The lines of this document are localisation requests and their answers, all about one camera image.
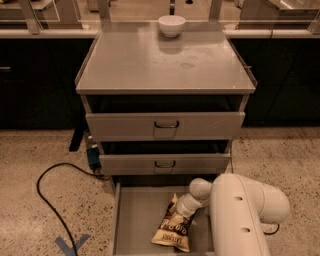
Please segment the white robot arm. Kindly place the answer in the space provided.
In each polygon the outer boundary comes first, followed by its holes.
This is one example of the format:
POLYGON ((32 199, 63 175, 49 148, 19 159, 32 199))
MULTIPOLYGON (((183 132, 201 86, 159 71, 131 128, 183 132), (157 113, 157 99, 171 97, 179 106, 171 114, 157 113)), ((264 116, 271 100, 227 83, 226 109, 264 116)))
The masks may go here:
POLYGON ((176 212, 193 215, 209 208, 215 256, 271 256, 262 230, 279 224, 290 212, 280 189, 238 174, 222 174, 213 182, 196 178, 178 199, 176 212))

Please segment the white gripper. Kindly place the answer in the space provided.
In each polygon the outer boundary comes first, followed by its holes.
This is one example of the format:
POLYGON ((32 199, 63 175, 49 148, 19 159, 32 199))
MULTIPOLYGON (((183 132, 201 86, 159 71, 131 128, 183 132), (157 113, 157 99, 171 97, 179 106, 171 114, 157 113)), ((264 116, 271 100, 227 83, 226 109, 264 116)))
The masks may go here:
POLYGON ((178 199, 176 204, 176 212, 184 218, 190 218, 195 212, 209 204, 209 196, 194 197, 187 193, 178 199))

